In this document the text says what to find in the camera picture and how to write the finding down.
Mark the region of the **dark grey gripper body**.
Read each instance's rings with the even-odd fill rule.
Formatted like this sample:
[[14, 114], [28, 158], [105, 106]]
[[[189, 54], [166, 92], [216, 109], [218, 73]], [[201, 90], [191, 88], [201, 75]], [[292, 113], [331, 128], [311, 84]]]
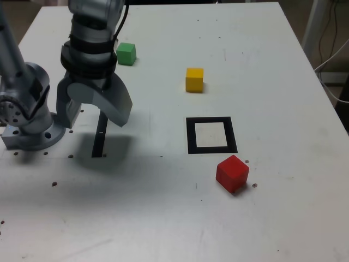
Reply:
[[66, 77], [71, 81], [69, 87], [82, 89], [89, 87], [104, 90], [110, 84], [112, 74], [91, 73], [86, 71], [66, 71]]

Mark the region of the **grey round-hinged gripper jaw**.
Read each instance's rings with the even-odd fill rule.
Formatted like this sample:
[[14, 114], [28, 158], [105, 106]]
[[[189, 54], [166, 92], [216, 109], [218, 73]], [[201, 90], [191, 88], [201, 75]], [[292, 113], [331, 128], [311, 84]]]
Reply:
[[74, 83], [68, 86], [67, 93], [78, 103], [98, 107], [110, 121], [120, 127], [128, 122], [133, 103], [124, 82], [115, 73], [107, 80], [103, 90]]

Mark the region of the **grey narrow gripper jaw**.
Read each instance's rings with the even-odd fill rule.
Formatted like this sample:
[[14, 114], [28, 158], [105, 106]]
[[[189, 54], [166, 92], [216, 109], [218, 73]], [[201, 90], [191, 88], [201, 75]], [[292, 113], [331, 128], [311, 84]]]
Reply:
[[72, 100], [67, 93], [68, 86], [73, 83], [68, 72], [57, 86], [56, 111], [61, 125], [72, 129], [81, 110], [81, 103]]

